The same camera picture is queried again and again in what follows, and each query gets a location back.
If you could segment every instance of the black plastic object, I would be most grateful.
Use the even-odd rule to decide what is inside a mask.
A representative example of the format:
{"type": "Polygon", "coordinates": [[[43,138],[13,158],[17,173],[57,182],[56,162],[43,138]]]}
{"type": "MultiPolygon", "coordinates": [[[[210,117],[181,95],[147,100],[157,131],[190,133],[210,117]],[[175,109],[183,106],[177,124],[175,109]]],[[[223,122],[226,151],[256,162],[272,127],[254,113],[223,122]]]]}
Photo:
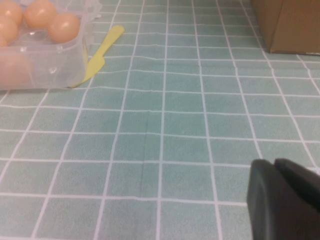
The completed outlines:
{"type": "Polygon", "coordinates": [[[253,240],[320,240],[320,178],[287,159],[251,164],[247,205],[253,240]]]}

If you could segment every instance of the egg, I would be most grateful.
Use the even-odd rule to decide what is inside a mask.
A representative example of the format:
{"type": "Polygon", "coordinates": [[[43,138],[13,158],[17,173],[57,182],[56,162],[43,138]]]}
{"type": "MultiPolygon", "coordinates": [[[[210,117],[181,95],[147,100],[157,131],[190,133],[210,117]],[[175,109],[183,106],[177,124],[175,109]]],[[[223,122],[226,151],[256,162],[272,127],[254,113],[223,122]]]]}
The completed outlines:
{"type": "Polygon", "coordinates": [[[7,46],[8,46],[7,40],[3,36],[0,36],[0,48],[7,47],[7,46]]]}
{"type": "Polygon", "coordinates": [[[0,35],[7,43],[11,43],[17,37],[18,26],[10,17],[0,15],[0,35]]]}
{"type": "Polygon", "coordinates": [[[30,82],[32,72],[30,59],[21,54],[1,54],[0,50],[0,88],[15,89],[30,82]]]}
{"type": "Polygon", "coordinates": [[[73,13],[60,13],[49,23],[47,30],[56,43],[66,43],[75,39],[80,29],[80,19],[73,13]]]}
{"type": "Polygon", "coordinates": [[[23,21],[23,11],[21,6],[12,0],[3,0],[0,2],[0,15],[11,18],[18,26],[23,21]]]}
{"type": "Polygon", "coordinates": [[[55,5],[49,0],[35,0],[24,11],[23,16],[30,28],[46,28],[57,15],[55,5]]]}

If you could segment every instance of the cardboard box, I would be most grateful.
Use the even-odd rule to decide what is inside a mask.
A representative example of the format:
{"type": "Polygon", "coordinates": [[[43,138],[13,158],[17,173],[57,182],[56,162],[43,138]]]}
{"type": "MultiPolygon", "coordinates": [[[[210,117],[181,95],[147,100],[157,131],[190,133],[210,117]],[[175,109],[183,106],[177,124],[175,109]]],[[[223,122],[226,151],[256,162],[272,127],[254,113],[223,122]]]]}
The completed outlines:
{"type": "Polygon", "coordinates": [[[270,53],[320,53],[320,0],[252,0],[270,53]]]}

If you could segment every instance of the clear plastic container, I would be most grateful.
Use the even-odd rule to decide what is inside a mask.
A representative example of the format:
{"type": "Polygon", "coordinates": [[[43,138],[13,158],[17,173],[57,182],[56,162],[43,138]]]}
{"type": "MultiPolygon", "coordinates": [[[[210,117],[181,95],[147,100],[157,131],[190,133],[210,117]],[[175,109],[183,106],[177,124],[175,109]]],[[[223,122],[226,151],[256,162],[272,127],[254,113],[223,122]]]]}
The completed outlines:
{"type": "MultiPolygon", "coordinates": [[[[16,0],[24,9],[33,0],[16,0]]],[[[51,0],[59,13],[76,14],[78,36],[56,44],[45,29],[19,27],[17,39],[0,48],[0,89],[63,88],[85,78],[88,51],[93,43],[93,19],[101,10],[99,0],[51,0]]]]}

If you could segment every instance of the teal checkered tablecloth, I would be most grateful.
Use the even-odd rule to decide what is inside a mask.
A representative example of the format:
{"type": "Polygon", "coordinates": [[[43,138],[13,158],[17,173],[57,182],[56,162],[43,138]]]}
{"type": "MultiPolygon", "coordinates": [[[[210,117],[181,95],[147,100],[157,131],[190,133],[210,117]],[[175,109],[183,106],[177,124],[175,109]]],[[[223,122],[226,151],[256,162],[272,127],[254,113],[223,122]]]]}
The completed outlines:
{"type": "Polygon", "coordinates": [[[100,73],[1,93],[0,239],[250,240],[251,161],[320,170],[320,57],[265,52],[246,0],[102,4],[100,73]]]}

